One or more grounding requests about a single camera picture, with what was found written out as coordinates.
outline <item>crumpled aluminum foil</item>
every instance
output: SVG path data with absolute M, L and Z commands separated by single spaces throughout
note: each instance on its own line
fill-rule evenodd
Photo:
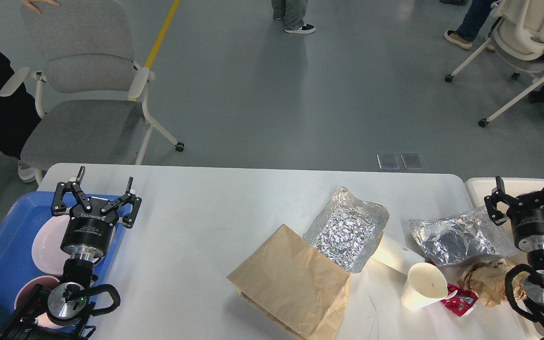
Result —
M 388 219 L 384 206 L 361 201 L 339 187 L 304 239 L 349 273 L 359 273 L 375 252 Z
M 494 225 L 483 206 L 437 221 L 410 220 L 410 229 L 419 247 L 437 265 L 474 257 L 498 260 L 518 253 L 503 227 Z

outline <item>chair backrest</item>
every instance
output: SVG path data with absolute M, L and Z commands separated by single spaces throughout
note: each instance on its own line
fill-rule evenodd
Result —
M 544 50 L 544 0 L 500 0 L 492 13 L 503 17 L 493 40 L 520 60 L 535 60 Z
M 33 2 L 22 17 L 47 61 L 45 75 L 62 93 L 127 91 L 134 77 L 134 50 L 125 9 L 115 0 Z

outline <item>white chair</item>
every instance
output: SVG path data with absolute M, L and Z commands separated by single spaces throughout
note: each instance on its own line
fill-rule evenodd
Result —
M 20 68 L 0 91 L 11 95 L 25 79 L 37 80 L 35 106 L 42 121 L 21 152 L 37 169 L 37 181 L 41 170 L 60 162 L 142 164 L 153 129 L 183 151 L 184 144 L 148 110 L 148 83 L 155 75 L 134 61 L 125 9 L 115 0 L 59 2 L 59 7 L 34 2 L 39 15 L 22 6 L 26 27 L 47 61 L 45 71 Z M 60 93 L 127 91 L 128 100 L 66 101 L 45 114 L 45 82 Z
M 489 118 L 479 120 L 477 124 L 483 128 L 544 83 L 544 58 L 541 58 L 544 55 L 544 0 L 500 0 L 494 2 L 493 7 L 490 17 L 501 17 L 501 20 L 492 31 L 490 39 L 477 48 L 455 71 L 445 76 L 444 81 L 450 83 L 492 43 L 497 54 L 516 69 L 512 79 L 517 79 L 521 71 L 531 75 L 533 83 Z

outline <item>hand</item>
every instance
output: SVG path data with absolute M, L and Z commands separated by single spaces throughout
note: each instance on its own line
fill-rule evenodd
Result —
M 31 11 L 34 11 L 37 14 L 41 14 L 41 11 L 37 7 L 33 6 L 33 4 L 31 3 L 36 1 L 43 1 L 43 2 L 47 2 L 48 4 L 60 6 L 60 4 L 55 2 L 54 0 L 20 0 L 21 4 L 28 7 L 28 9 L 30 9 Z

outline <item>brown paper bag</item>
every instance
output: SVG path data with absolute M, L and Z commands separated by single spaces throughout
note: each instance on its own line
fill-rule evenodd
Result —
M 488 308 L 498 306 L 501 301 L 507 301 L 505 295 L 505 275 L 513 268 L 504 262 L 483 263 L 470 265 L 461 275 L 458 284 L 465 289 L 473 291 L 479 301 Z M 522 288 L 522 281 L 527 273 L 516 275 L 513 280 L 513 295 L 515 299 L 525 299 L 526 292 Z
M 228 275 L 251 305 L 305 340 L 335 338 L 349 279 L 349 273 L 284 224 Z

